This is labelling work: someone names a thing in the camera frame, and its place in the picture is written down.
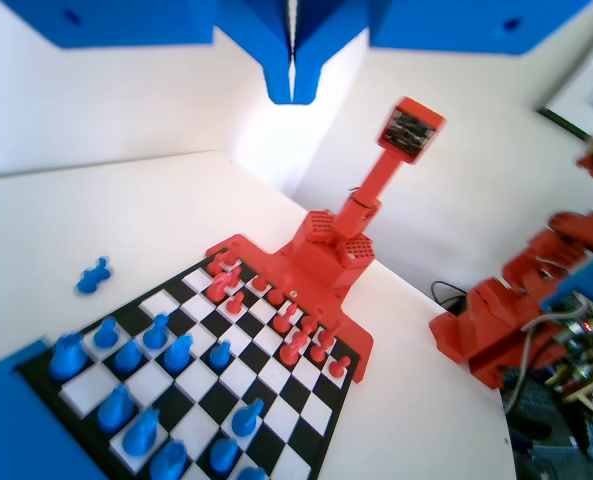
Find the red pawn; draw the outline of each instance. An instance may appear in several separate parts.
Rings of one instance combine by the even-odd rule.
[[[340,361],[333,361],[329,364],[329,373],[334,378],[340,378],[345,373],[347,367],[349,367],[349,357],[345,356]]]
[[[238,315],[243,308],[243,298],[245,298],[245,294],[243,292],[238,292],[236,295],[234,295],[234,298],[232,298],[229,302],[227,302],[227,305],[225,305],[227,311],[232,315]]]

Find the white wall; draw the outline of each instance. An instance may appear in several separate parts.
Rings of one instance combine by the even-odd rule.
[[[447,119],[403,166],[367,233],[377,258],[424,292],[496,275],[559,210],[593,209],[583,144],[535,113],[593,39],[593,4],[519,57],[370,51],[294,199],[338,210],[378,158],[375,139],[409,96]]]

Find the red chess piece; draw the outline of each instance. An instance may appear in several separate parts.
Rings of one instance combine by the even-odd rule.
[[[333,361],[329,364],[329,373],[334,378],[340,378],[345,373],[347,367],[349,367],[349,357],[345,356],[340,361]]]
[[[254,280],[252,280],[252,287],[254,287],[259,292],[264,292],[267,288],[267,285],[269,285],[267,280],[265,280],[261,275],[255,276]]]
[[[243,298],[245,298],[245,294],[243,292],[238,292],[236,295],[234,295],[234,298],[232,298],[229,302],[227,302],[227,305],[225,305],[227,311],[232,315],[238,315],[243,308]]]
[[[212,280],[212,284],[207,287],[207,298],[209,298],[212,302],[218,303],[223,298],[225,298],[225,287],[231,280],[231,274],[229,273],[219,273],[214,277]]]
[[[228,287],[234,288],[236,285],[238,285],[238,277],[240,277],[240,271],[241,268],[236,267],[232,269],[231,272],[229,272],[232,274],[232,279],[229,281],[229,285],[227,285]]]

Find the blue overhead structure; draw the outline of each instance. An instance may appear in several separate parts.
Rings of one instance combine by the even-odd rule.
[[[591,0],[298,0],[293,99],[287,0],[2,1],[63,48],[211,43],[218,26],[261,64],[275,103],[308,104],[325,62],[366,27],[371,47],[520,55]]]

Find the white square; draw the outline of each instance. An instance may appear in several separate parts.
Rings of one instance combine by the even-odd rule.
[[[250,433],[246,437],[239,437],[238,435],[236,435],[234,433],[234,429],[232,428],[232,418],[234,418],[234,413],[236,413],[239,408],[246,406],[247,404],[245,402],[239,400],[236,406],[232,409],[232,411],[229,412],[229,415],[227,415],[227,418],[221,425],[223,431],[229,436],[229,438],[233,438],[234,440],[236,440],[236,443],[238,443],[238,446],[243,452],[245,452],[247,450],[247,447],[249,447],[249,444],[252,443],[252,440],[256,436],[256,432],[258,432],[258,429],[263,423],[263,420],[260,417],[256,417],[256,426],[254,427],[252,433]]]
[[[206,297],[198,294],[183,303],[180,308],[195,321],[201,322],[207,315],[212,313],[216,307],[212,302],[207,300]]]
[[[232,325],[225,333],[220,336],[221,343],[224,340],[229,340],[231,343],[230,352],[238,356],[243,353],[243,350],[250,344],[252,337],[247,335],[238,325]]]
[[[314,430],[325,436],[325,430],[327,430],[327,424],[329,418],[332,416],[332,409],[329,408],[320,398],[316,395],[310,395],[305,402],[305,407],[300,413],[301,416],[309,423]]]
[[[274,357],[271,357],[258,374],[258,377],[274,392],[280,393],[285,383],[287,383],[287,379],[289,379],[289,370],[283,367]]]
[[[276,397],[265,415],[265,424],[271,428],[285,443],[289,440],[296,422],[298,412],[294,410],[282,397]]]
[[[249,456],[245,452],[243,452],[243,454],[238,459],[238,462],[236,462],[236,465],[234,465],[234,468],[232,469],[232,472],[229,474],[229,477],[227,477],[227,479],[237,480],[238,475],[240,475],[240,472],[242,472],[245,468],[256,468],[257,466],[258,465],[256,465],[256,462],[254,462],[251,458],[249,458]]]
[[[254,371],[238,358],[220,376],[221,381],[239,398],[245,395],[255,378]]]
[[[278,309],[278,313],[283,315],[287,311],[287,307],[289,307],[291,304],[292,302],[287,300],[285,303],[283,303],[283,306]],[[300,317],[302,316],[303,311],[299,308],[291,317],[289,317],[289,323],[291,323],[292,325],[296,325],[296,322],[298,322],[298,320],[300,320]]]
[[[194,402],[198,403],[209,389],[216,383],[218,377],[201,360],[194,360],[176,378],[178,385],[185,394]]]
[[[94,342],[94,334],[98,330],[100,330],[100,327],[92,330],[83,337],[83,345],[85,346],[85,351],[96,362],[105,360],[112,353],[114,353],[120,347],[125,345],[127,343],[127,340],[129,340],[129,335],[127,334],[127,332],[125,332],[125,330],[123,330],[123,328],[117,323],[115,330],[118,333],[118,340],[116,340],[114,346],[109,348],[99,348],[96,346],[96,343]]]
[[[192,463],[180,480],[210,480],[210,478],[201,470],[198,464]]]
[[[252,285],[254,278],[252,278],[249,282],[247,282],[245,284],[247,286],[247,288],[249,289],[249,291],[252,292],[254,295],[256,295],[257,297],[262,297],[263,295],[265,295],[267,292],[269,292],[271,290],[272,286],[269,283],[265,287],[265,290],[256,290],[254,288],[254,285]]]
[[[189,458],[196,461],[216,432],[218,424],[200,405],[194,405],[171,431],[174,440],[181,440]]]
[[[134,375],[129,377],[127,386],[131,396],[141,408],[151,405],[172,384],[163,367],[156,362],[149,362]]]
[[[131,455],[127,454],[125,450],[123,450],[123,437],[127,433],[127,430],[131,427],[132,423],[134,423],[138,417],[134,420],[129,422],[125,428],[123,428],[116,436],[114,436],[110,441],[109,445],[114,453],[120,458],[120,460],[132,471],[132,473],[137,473],[152,454],[158,450],[165,439],[167,438],[167,432],[163,427],[160,426],[159,423],[156,424],[156,440],[154,440],[154,445],[149,451],[143,455],[142,457],[132,457]]]
[[[83,418],[109,396],[118,379],[102,363],[92,365],[63,385],[60,396]]]
[[[183,282],[196,293],[200,293],[212,284],[212,277],[199,268],[183,278]]]
[[[227,307],[226,307],[227,302],[229,302],[229,300],[226,300],[223,303],[221,303],[218,306],[217,310],[220,312],[220,314],[223,317],[225,317],[231,323],[236,323],[238,320],[240,320],[240,317],[242,317],[243,315],[245,315],[245,313],[247,313],[247,307],[245,305],[241,305],[240,312],[233,314],[233,313],[229,313],[229,311],[227,310]]]
[[[300,332],[300,329],[298,327],[292,327],[292,329],[289,331],[289,333],[285,337],[285,343],[290,343],[292,341],[292,338],[294,338],[294,334],[296,332]],[[305,340],[305,345],[303,345],[302,347],[300,347],[298,349],[298,353],[301,355],[303,353],[305,353],[305,350],[307,350],[307,346],[311,343],[311,341],[312,341],[312,339],[309,338],[309,335],[307,335],[307,339]]]
[[[178,308],[178,302],[165,290],[161,290],[144,300],[140,304],[140,308],[151,318],[154,318],[159,313],[169,315]]]
[[[259,298],[258,301],[251,306],[249,313],[254,315],[257,319],[263,322],[265,325],[274,318],[276,315],[276,309],[267,303],[264,299]]]
[[[325,365],[323,366],[323,375],[329,378],[338,388],[341,388],[343,386],[343,382],[345,381],[345,377],[347,376],[347,369],[345,369],[345,371],[343,372],[342,377],[334,377],[331,373],[329,373],[329,364],[334,361],[335,360],[332,357],[327,357]]]
[[[189,351],[197,358],[209,350],[209,347],[216,342],[216,337],[212,335],[212,332],[207,330],[200,323],[190,328],[189,333],[194,340]]]
[[[296,364],[296,368],[292,372],[300,383],[305,385],[309,390],[314,389],[316,380],[320,376],[320,370],[314,366],[312,362],[307,360],[305,357],[300,357],[300,360]]]
[[[285,445],[272,472],[272,480],[307,480],[311,469],[292,447]]]
[[[320,345],[320,341],[318,340],[318,335],[320,335],[320,332],[322,332],[323,330],[325,330],[323,327],[318,327],[318,330],[316,330],[316,335],[314,335],[314,338],[313,338],[313,341],[316,345]],[[332,348],[334,348],[334,345],[336,345],[336,337],[334,337],[334,341],[329,346],[329,348],[325,351],[329,354],[332,351]]]
[[[276,349],[283,343],[283,339],[274,330],[265,325],[258,335],[254,337],[254,342],[258,344],[260,348],[265,350],[269,355],[273,355]]]

